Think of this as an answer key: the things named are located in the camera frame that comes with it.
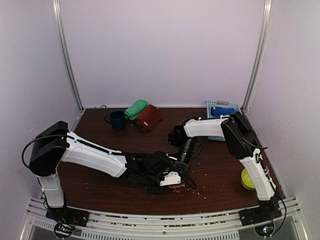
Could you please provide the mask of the orange patterned towel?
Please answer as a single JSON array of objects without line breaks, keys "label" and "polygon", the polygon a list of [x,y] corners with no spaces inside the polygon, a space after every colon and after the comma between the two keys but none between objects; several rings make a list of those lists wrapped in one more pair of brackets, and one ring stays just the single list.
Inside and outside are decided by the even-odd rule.
[{"label": "orange patterned towel", "polygon": [[179,189],[179,188],[184,188],[185,186],[186,186],[186,184],[184,182],[182,182],[179,184],[169,185],[168,188],[169,189]]}]

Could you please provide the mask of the blue towel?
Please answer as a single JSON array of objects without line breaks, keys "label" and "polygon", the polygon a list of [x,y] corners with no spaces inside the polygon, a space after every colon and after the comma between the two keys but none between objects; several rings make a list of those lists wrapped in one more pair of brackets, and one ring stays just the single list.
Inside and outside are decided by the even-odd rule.
[{"label": "blue towel", "polygon": [[210,110],[210,114],[213,117],[226,116],[234,113],[236,110],[234,108],[225,108],[219,106],[213,106]]}]

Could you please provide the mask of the light blue plastic basket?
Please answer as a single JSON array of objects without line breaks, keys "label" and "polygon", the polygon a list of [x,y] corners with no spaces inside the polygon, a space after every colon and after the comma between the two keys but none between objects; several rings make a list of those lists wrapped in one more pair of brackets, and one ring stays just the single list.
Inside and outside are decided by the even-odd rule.
[{"label": "light blue plastic basket", "polygon": [[214,131],[207,138],[213,141],[224,142],[225,138],[221,128],[221,123],[224,119],[221,119],[221,116],[228,116],[234,112],[242,113],[240,106],[237,103],[232,103],[222,100],[207,100],[206,114],[207,119],[216,119],[218,118],[218,123],[214,124]]}]

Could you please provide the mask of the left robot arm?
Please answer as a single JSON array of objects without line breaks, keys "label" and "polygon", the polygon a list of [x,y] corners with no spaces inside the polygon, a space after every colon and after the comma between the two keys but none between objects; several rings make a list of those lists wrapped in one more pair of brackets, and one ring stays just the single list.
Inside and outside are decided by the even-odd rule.
[{"label": "left robot arm", "polygon": [[123,179],[130,186],[143,184],[152,195],[162,194],[165,187],[182,183],[195,188],[188,171],[197,138],[179,136],[173,131],[168,140],[178,147],[177,153],[126,152],[90,142],[70,131],[67,122],[58,121],[26,144],[21,154],[32,147],[30,159],[29,162],[24,158],[21,161],[37,177],[48,210],[61,222],[67,222],[72,218],[72,211],[67,207],[66,194],[57,173],[60,162],[98,170]]}]

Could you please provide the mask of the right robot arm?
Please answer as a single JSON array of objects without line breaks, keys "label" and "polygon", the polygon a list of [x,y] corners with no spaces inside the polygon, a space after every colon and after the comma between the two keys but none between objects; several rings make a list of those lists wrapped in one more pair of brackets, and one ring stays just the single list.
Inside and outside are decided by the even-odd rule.
[{"label": "right robot arm", "polygon": [[279,209],[281,197],[263,161],[262,152],[267,148],[260,146],[245,115],[235,111],[214,118],[186,118],[173,127],[168,134],[168,143],[189,151],[195,138],[218,133],[224,138],[229,154],[239,160],[254,184],[259,204],[256,216],[261,221],[268,220]]}]

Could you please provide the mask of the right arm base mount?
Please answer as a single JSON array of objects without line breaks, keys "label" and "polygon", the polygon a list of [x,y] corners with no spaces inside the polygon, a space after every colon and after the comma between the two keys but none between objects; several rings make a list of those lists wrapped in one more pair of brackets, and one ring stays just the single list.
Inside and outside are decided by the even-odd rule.
[{"label": "right arm base mount", "polygon": [[275,219],[282,216],[280,209],[270,211],[262,207],[246,208],[239,212],[242,226],[254,226],[255,233],[263,238],[271,237],[276,232]]}]

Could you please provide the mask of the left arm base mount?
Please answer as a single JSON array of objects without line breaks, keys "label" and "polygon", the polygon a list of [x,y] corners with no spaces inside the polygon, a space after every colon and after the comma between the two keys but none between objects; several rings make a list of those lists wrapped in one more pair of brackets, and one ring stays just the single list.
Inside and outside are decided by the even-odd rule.
[{"label": "left arm base mount", "polygon": [[75,208],[48,208],[46,217],[56,222],[53,227],[54,234],[60,238],[69,238],[77,227],[86,227],[89,219],[89,212]]}]

